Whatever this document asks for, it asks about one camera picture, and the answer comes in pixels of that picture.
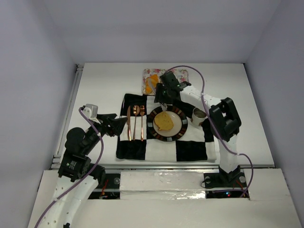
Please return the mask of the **aluminium frame rail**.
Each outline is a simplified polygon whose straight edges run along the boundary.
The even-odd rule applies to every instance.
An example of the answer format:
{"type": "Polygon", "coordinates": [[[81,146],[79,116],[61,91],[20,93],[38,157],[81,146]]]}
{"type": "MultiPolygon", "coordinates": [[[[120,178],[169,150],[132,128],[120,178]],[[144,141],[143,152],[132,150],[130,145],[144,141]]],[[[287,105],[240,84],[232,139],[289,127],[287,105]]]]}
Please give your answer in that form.
{"type": "Polygon", "coordinates": [[[66,105],[66,112],[65,112],[64,120],[63,120],[62,127],[61,127],[61,130],[59,133],[57,147],[54,152],[54,155],[52,158],[52,163],[49,168],[50,170],[57,170],[57,169],[59,169],[59,166],[60,166],[61,157],[62,157],[62,154],[64,153],[64,144],[65,144],[65,140],[66,140],[66,135],[67,135],[71,115],[73,112],[76,95],[78,92],[83,69],[84,69],[84,64],[76,64],[76,71],[75,71],[75,77],[74,77],[74,81],[73,81],[73,85],[72,85],[72,90],[71,90],[71,93],[69,96],[68,103],[66,105]]]}

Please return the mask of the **copper fork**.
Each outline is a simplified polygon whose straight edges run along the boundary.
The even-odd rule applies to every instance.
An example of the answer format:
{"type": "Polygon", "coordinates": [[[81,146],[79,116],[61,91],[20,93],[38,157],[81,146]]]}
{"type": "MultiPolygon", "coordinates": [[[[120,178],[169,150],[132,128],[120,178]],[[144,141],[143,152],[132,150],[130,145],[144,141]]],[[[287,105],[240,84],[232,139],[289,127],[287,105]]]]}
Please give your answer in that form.
{"type": "Polygon", "coordinates": [[[144,105],[140,106],[140,115],[141,115],[141,141],[143,141],[143,116],[144,116],[144,105]]]}

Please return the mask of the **sliced bread piece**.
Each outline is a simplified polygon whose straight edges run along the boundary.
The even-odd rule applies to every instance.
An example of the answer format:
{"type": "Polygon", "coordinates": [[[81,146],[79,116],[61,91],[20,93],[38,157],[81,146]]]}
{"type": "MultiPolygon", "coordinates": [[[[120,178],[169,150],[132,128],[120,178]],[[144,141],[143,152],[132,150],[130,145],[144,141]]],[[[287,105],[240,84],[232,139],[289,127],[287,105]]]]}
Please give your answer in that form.
{"type": "Polygon", "coordinates": [[[168,131],[174,127],[174,123],[166,111],[162,111],[154,118],[154,122],[160,131],[168,131]]]}

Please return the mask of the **floral rectangular tray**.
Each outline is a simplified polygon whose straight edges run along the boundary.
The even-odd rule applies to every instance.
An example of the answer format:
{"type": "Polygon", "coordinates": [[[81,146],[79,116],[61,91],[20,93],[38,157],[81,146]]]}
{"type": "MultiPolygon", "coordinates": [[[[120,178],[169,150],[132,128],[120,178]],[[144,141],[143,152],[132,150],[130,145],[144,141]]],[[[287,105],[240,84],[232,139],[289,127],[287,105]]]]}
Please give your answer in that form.
{"type": "MultiPolygon", "coordinates": [[[[147,68],[143,70],[142,73],[142,93],[144,95],[148,95],[145,93],[145,81],[147,77],[150,75],[156,74],[158,76],[159,82],[161,83],[160,76],[162,76],[166,72],[166,69],[161,69],[161,68],[147,68]]],[[[181,82],[189,82],[189,73],[186,69],[174,69],[172,70],[174,75],[176,76],[177,80],[181,82]]]]}

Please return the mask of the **silver metal cup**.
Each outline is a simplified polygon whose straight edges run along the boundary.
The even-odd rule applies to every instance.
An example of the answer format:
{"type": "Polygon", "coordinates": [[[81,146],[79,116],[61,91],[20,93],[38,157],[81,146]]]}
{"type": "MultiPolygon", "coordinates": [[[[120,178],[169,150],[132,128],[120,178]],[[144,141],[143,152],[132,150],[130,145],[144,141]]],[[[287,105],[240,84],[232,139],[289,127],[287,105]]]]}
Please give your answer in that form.
{"type": "Polygon", "coordinates": [[[200,126],[207,119],[207,115],[204,111],[194,108],[192,111],[191,122],[194,126],[200,126]]]}

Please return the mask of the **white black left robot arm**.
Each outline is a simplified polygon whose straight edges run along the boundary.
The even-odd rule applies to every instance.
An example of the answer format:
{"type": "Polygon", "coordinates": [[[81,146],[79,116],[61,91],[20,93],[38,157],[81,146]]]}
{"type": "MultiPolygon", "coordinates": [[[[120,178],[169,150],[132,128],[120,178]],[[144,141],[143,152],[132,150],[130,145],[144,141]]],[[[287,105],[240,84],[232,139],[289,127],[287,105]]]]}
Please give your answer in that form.
{"type": "Polygon", "coordinates": [[[52,201],[36,222],[37,228],[72,228],[93,190],[105,185],[104,167],[92,163],[88,155],[98,143],[104,143],[104,135],[119,136],[127,118],[117,118],[116,114],[88,118],[79,112],[90,126],[68,131],[52,201]]]}

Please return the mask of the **copper spoon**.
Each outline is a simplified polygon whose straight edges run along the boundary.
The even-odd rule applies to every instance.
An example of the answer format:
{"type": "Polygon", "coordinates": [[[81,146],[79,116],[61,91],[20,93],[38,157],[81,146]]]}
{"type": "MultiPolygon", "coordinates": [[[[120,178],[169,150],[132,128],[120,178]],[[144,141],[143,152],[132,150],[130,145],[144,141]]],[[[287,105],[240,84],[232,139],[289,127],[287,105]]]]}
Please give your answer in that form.
{"type": "Polygon", "coordinates": [[[137,115],[139,114],[139,112],[140,112],[139,105],[134,105],[133,106],[133,114],[134,114],[133,140],[135,140],[135,138],[136,138],[136,118],[137,118],[137,115]]]}

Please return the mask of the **dark rimmed beige plate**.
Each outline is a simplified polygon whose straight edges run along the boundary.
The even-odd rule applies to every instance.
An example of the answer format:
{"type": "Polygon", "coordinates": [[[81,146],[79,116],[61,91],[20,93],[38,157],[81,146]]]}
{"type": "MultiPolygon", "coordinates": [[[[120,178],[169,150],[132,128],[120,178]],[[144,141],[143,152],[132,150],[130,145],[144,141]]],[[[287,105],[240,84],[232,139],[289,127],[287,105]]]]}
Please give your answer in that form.
{"type": "Polygon", "coordinates": [[[154,122],[154,118],[157,114],[162,112],[162,108],[159,106],[155,109],[153,109],[150,114],[147,116],[147,130],[148,133],[157,140],[163,141],[163,142],[173,142],[178,139],[180,139],[186,132],[188,128],[188,119],[185,115],[185,113],[172,105],[167,106],[167,109],[165,110],[169,116],[171,117],[174,127],[171,130],[168,131],[160,131],[157,127],[157,125],[154,122]]]}

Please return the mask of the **black white checkered cloth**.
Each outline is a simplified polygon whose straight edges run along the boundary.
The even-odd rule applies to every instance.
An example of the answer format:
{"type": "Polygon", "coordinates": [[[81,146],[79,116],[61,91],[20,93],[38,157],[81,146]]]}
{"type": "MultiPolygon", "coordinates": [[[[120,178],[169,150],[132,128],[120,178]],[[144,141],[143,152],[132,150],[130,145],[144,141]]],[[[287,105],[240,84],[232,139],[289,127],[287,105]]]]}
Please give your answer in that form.
{"type": "MultiPolygon", "coordinates": [[[[127,127],[118,137],[116,157],[122,160],[142,160],[146,162],[214,162],[217,159],[214,136],[209,120],[201,126],[188,123],[185,134],[173,142],[154,139],[147,130],[147,116],[159,107],[154,96],[125,94],[122,102],[121,117],[127,116],[127,109],[134,105],[144,105],[143,141],[141,141],[141,117],[136,118],[136,138],[129,141],[127,127]]],[[[134,114],[131,114],[131,127],[134,128],[134,114]]]]}

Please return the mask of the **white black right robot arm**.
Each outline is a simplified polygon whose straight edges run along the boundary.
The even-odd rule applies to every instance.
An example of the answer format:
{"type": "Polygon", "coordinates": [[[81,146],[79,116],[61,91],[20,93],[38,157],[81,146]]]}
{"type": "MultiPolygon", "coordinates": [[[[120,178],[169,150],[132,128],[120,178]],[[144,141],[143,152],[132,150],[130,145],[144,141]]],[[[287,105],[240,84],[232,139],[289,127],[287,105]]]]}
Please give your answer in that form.
{"type": "Polygon", "coordinates": [[[219,99],[196,89],[189,82],[179,82],[172,71],[160,77],[156,86],[155,102],[173,105],[183,111],[202,111],[207,128],[219,143],[219,171],[205,179],[207,188],[231,187],[240,175],[240,165],[236,152],[237,134],[241,120],[233,100],[229,97],[219,99]]]}

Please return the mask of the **orange croissant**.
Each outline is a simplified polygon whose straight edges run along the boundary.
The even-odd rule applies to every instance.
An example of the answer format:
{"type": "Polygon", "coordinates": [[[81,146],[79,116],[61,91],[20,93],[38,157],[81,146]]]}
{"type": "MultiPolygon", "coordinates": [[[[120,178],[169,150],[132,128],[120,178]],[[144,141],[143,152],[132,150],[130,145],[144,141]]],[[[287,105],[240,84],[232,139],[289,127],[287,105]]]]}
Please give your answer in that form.
{"type": "Polygon", "coordinates": [[[147,77],[145,81],[145,93],[146,94],[155,94],[156,91],[156,85],[158,84],[159,79],[156,74],[150,75],[147,77]]]}

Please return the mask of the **copper knife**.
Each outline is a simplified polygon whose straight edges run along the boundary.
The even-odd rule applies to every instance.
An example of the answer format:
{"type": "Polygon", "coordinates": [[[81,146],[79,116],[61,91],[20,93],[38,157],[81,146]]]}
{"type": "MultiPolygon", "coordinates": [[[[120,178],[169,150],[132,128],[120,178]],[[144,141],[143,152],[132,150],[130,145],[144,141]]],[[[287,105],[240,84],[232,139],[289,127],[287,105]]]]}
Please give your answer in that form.
{"type": "Polygon", "coordinates": [[[131,141],[131,107],[127,109],[127,131],[128,140],[131,141]]]}

